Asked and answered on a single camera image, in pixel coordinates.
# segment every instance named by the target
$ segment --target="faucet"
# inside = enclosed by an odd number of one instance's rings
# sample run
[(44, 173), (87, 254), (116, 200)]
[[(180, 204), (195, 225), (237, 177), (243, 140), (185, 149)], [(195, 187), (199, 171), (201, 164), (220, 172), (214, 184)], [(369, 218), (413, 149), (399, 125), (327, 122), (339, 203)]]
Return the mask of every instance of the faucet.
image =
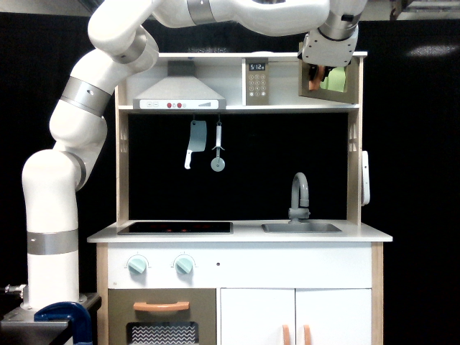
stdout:
[(298, 172), (294, 176), (293, 188), (291, 190), (291, 201), (289, 208), (289, 223), (300, 223), (299, 219), (308, 219), (310, 216), (308, 200), (308, 183), (307, 178), (302, 172)]

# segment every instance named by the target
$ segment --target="light blue knob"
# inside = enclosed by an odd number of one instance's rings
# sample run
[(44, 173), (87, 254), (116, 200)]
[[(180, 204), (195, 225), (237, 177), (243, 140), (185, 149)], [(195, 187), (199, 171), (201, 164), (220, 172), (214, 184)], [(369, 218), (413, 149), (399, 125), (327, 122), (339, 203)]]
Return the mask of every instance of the light blue knob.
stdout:
[(192, 272), (193, 261), (190, 257), (179, 257), (174, 263), (175, 270), (182, 275)]
[(147, 268), (147, 260), (140, 255), (136, 257), (132, 257), (128, 261), (129, 271), (136, 275), (140, 275), (144, 273), (145, 269)]

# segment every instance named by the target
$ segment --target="oven window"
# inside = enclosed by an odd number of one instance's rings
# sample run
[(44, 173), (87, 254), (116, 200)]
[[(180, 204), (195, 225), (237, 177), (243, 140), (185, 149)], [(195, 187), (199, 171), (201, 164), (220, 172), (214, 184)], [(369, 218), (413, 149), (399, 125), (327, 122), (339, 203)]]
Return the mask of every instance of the oven window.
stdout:
[(130, 344), (198, 344), (196, 322), (131, 322), (126, 325)]

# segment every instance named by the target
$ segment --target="pizza cutter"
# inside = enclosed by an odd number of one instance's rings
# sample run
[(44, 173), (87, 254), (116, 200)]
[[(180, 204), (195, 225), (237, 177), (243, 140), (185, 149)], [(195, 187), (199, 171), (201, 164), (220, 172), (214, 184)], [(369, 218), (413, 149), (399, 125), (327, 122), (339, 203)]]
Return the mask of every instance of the pizza cutter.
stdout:
[(222, 141), (222, 123), (218, 121), (217, 126), (216, 126), (216, 146), (214, 147), (214, 149), (216, 149), (216, 158), (214, 158), (211, 161), (211, 168), (216, 172), (220, 172), (225, 168), (225, 162), (221, 158), (221, 149), (224, 150), (224, 148), (221, 146), (221, 141)]

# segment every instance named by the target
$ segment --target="zigzag pattern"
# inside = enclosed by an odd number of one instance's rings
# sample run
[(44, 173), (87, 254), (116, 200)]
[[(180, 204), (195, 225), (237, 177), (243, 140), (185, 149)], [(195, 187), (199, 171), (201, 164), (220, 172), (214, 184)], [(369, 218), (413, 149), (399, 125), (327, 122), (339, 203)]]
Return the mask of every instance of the zigzag pattern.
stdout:
[(195, 326), (134, 326), (132, 344), (196, 344)]

